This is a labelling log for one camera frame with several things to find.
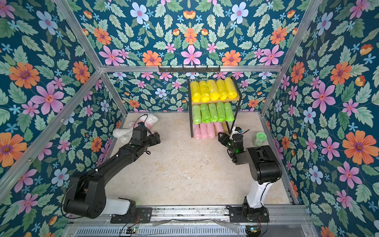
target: orange flower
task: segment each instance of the orange flower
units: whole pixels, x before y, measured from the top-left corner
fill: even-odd
[[[84,15],[85,15],[88,19],[92,19],[92,13],[90,13],[89,11],[84,11],[83,13],[84,13]]]
[[[333,68],[333,75],[330,77],[330,80],[333,82],[333,84],[337,85],[339,83],[342,85],[345,83],[345,80],[349,79],[351,76],[349,72],[351,72],[352,68],[348,65],[348,62],[343,62],[343,64],[339,63],[337,64],[336,68]]]
[[[272,44],[279,44],[287,36],[287,29],[279,27],[278,30],[274,30],[273,35],[270,37]]]
[[[197,41],[197,33],[193,28],[188,28],[187,32],[184,33],[185,41],[189,44],[193,44]]]
[[[178,28],[174,29],[172,31],[172,34],[178,36],[179,35],[179,29]]]
[[[288,137],[284,136],[282,138],[282,145],[284,149],[288,149],[290,147],[290,141],[288,140]]]
[[[13,160],[18,160],[22,155],[21,151],[26,150],[26,142],[22,140],[23,137],[18,134],[12,137],[10,132],[0,133],[0,162],[3,167],[13,165]]]
[[[330,232],[328,227],[321,227],[321,236],[322,237],[335,237],[333,232]]]
[[[356,81],[355,81],[355,84],[357,86],[364,86],[366,83],[366,79],[365,79],[365,76],[364,75],[360,75],[359,77],[357,77]]]
[[[201,34],[204,35],[204,36],[208,35],[208,33],[209,33],[209,32],[208,32],[207,29],[202,29],[202,30],[201,30]]]
[[[98,152],[100,150],[102,144],[103,144],[103,142],[101,141],[101,138],[95,137],[94,141],[91,144],[92,145],[91,150],[93,152]]]
[[[301,81],[301,79],[303,78],[304,72],[305,72],[304,63],[297,62],[296,65],[294,65],[292,68],[291,81],[295,84],[299,83],[299,81]]]
[[[225,57],[222,57],[222,61],[224,62],[224,66],[237,66],[241,61],[241,54],[239,52],[236,53],[235,50],[231,50],[230,53],[226,52]]]
[[[162,65],[162,59],[161,57],[158,57],[158,53],[148,50],[147,53],[143,53],[142,56],[144,57],[142,61],[146,63],[146,66],[160,66]]]
[[[374,49],[374,47],[371,44],[365,44],[362,46],[362,48],[360,48],[359,52],[361,55],[366,55],[369,52],[371,52],[371,50],[373,50],[373,49]]]
[[[259,104],[259,101],[258,100],[251,100],[249,101],[248,105],[249,107],[251,108],[254,108],[255,106],[257,106]]]
[[[12,81],[16,81],[15,84],[19,87],[24,86],[26,89],[30,89],[31,86],[37,85],[39,82],[39,72],[37,69],[33,68],[33,66],[29,63],[26,65],[22,62],[17,63],[17,67],[9,68],[11,74],[9,77]]]
[[[291,10],[291,11],[289,11],[288,13],[287,13],[287,17],[288,18],[291,18],[291,17],[293,17],[293,15],[295,15],[295,10]]]
[[[97,37],[97,41],[102,43],[103,45],[111,44],[111,37],[109,36],[109,33],[103,28],[95,29],[94,36]]]
[[[298,187],[296,186],[296,184],[292,180],[291,180],[291,184],[292,184],[293,192],[295,193],[296,197],[298,198],[299,197]]]
[[[195,11],[184,11],[183,16],[185,19],[194,19],[196,16],[196,12]]]
[[[83,62],[80,61],[79,63],[74,62],[74,66],[72,72],[75,73],[76,80],[84,84],[90,76],[87,65],[84,65]]]
[[[364,131],[357,130],[355,135],[350,132],[346,135],[347,140],[343,140],[342,146],[346,148],[345,155],[348,158],[353,157],[353,162],[361,165],[363,162],[368,165],[374,162],[372,156],[379,155],[379,148],[372,146],[376,144],[376,140],[372,135],[365,137]]]
[[[55,224],[56,219],[57,219],[57,216],[53,216],[53,218],[51,218],[51,220],[49,221],[49,225],[52,226],[53,224]]]
[[[139,107],[139,102],[138,102],[138,101],[135,101],[135,100],[130,100],[130,101],[129,101],[129,104],[130,104],[130,106],[132,106],[133,108],[138,108],[138,107]]]

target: pink garbage bag roll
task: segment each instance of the pink garbage bag roll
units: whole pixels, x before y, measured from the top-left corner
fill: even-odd
[[[201,138],[207,138],[208,137],[207,124],[205,124],[205,123],[200,124],[200,133],[201,133]]]
[[[200,127],[198,124],[192,124],[193,137],[196,139],[201,138]]]
[[[213,126],[212,122],[207,124],[207,129],[208,129],[208,137],[214,138],[216,135],[215,135],[215,127]]]

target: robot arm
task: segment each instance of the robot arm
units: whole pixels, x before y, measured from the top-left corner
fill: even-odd
[[[138,123],[138,125],[133,129],[130,144],[121,147],[116,155],[96,169],[71,176],[71,185],[66,193],[63,205],[65,212],[92,219],[101,214],[126,214],[130,201],[108,199],[105,196],[105,185],[125,166],[136,161],[149,146],[161,142],[158,133],[151,134],[143,122]],[[118,213],[114,213],[113,206],[117,206]]]

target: shelf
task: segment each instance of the shelf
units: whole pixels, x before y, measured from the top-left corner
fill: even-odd
[[[193,102],[192,101],[192,105],[200,105],[200,104],[210,104],[210,103],[218,103],[218,102],[222,102],[222,103],[225,103],[225,102],[233,102],[233,101],[239,101],[240,100],[240,96],[238,95],[237,97],[235,97],[234,99],[226,99],[226,100],[210,100],[208,102]]]

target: light blue flower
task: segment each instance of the light blue flower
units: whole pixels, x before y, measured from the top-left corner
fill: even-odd
[[[203,20],[201,17],[202,17],[202,15],[197,15],[196,16],[196,21],[200,23],[200,21]]]
[[[348,127],[350,128],[349,131],[353,130],[353,132],[358,128],[358,126],[354,126],[354,122],[352,122],[351,125],[349,124]]]
[[[368,54],[368,58],[364,58],[363,61],[366,61],[365,62],[365,65],[368,64],[368,63],[373,63],[373,59],[375,59],[376,56],[372,56],[371,53]]]
[[[11,125],[11,124],[6,124],[7,125],[7,129],[5,130],[6,132],[8,132],[8,131],[11,131],[11,133],[13,133],[14,131],[17,131],[18,130],[18,128],[16,128],[16,126],[17,126],[17,124],[13,124],[13,125]]]
[[[10,46],[11,46],[10,44],[5,45],[5,44],[1,43],[1,45],[4,47],[3,51],[7,51],[8,53],[13,51],[13,49],[10,48]]]
[[[13,105],[13,108],[10,108],[9,111],[13,111],[13,114],[20,113],[21,107],[16,107],[16,105]]]

